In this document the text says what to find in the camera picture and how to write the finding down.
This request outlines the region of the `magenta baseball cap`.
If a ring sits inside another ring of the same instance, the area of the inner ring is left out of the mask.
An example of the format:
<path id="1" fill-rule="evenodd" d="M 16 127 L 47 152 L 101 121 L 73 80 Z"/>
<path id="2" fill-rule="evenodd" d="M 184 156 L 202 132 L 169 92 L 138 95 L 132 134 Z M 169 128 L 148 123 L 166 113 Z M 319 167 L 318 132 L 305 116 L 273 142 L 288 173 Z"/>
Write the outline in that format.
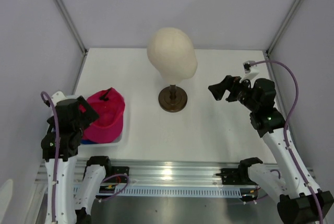
<path id="1" fill-rule="evenodd" d="M 114 142 L 122 133 L 125 100 L 114 88 L 101 90 L 88 97 L 87 102 L 99 118 L 83 133 L 83 140 L 95 144 Z"/>

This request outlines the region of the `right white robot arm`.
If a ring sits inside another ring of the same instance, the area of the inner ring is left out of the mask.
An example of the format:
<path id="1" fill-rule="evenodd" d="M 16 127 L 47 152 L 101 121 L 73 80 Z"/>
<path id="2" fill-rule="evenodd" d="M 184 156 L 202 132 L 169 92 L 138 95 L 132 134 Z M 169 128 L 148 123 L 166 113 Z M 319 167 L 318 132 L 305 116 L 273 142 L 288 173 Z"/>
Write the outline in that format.
<path id="1" fill-rule="evenodd" d="M 258 158 L 242 160 L 238 179 L 243 184 L 255 182 L 277 204 L 283 223 L 322 223 L 333 205 L 333 196 L 323 191 L 310 175 L 285 129 L 285 119 L 275 108 L 276 89 L 273 81 L 250 80 L 227 75 L 208 87 L 217 101 L 226 91 L 227 102 L 238 101 L 250 110 L 250 122 L 273 154 L 281 178 L 277 178 Z"/>

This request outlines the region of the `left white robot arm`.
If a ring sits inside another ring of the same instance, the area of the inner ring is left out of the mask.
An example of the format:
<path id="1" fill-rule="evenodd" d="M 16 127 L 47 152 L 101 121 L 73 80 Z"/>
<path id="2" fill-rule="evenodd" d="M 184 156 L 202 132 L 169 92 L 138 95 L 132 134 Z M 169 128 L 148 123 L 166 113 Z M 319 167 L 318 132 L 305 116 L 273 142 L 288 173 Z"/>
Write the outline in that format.
<path id="1" fill-rule="evenodd" d="M 74 173 L 84 131 L 99 116 L 82 96 L 55 101 L 43 91 L 41 98 L 53 113 L 41 141 L 47 171 L 45 223 L 91 223 L 91 208 L 100 185 L 113 176 L 111 162 L 107 156 L 91 157 L 77 194 Z"/>

